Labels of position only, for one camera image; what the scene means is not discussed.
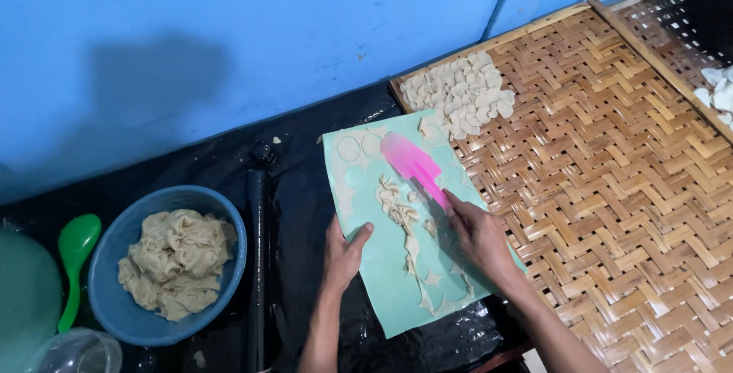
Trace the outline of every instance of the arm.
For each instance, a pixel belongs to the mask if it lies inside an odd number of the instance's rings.
[[[336,373],[339,352],[339,312],[341,296],[362,263],[362,248],[374,226],[366,223],[349,243],[334,215],[325,232],[325,258],[316,306],[311,316],[306,346],[298,373]]]
[[[448,190],[445,193],[453,207],[446,213],[465,255],[519,310],[519,320],[547,371],[608,372],[534,292],[527,277],[514,263],[500,219],[459,200]]]

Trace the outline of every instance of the bamboo tray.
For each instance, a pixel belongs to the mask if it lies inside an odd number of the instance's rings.
[[[733,371],[733,133],[598,0],[487,50],[515,111],[453,147],[547,305],[611,371]]]

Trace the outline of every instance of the hand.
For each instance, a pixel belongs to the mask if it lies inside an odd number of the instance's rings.
[[[362,264],[362,248],[371,236],[374,225],[366,223],[359,228],[351,242],[346,241],[339,218],[334,214],[331,224],[325,230],[325,259],[323,261],[324,289],[336,290],[339,294],[349,286]]]
[[[452,192],[443,191],[452,206],[446,214],[468,260],[502,291],[526,283],[524,273],[515,265],[509,251],[501,220],[472,203],[459,200]]]

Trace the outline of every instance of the green spoon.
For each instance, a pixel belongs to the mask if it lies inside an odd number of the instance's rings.
[[[102,222],[94,214],[80,215],[69,221],[59,236],[59,252],[69,276],[69,300],[59,320],[59,333],[68,331],[79,311],[79,272],[97,244]]]

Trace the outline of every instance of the spatula head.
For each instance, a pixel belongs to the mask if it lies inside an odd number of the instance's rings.
[[[406,179],[415,176],[418,166],[433,181],[442,172],[430,155],[398,132],[388,132],[382,139],[380,149],[392,167]]]

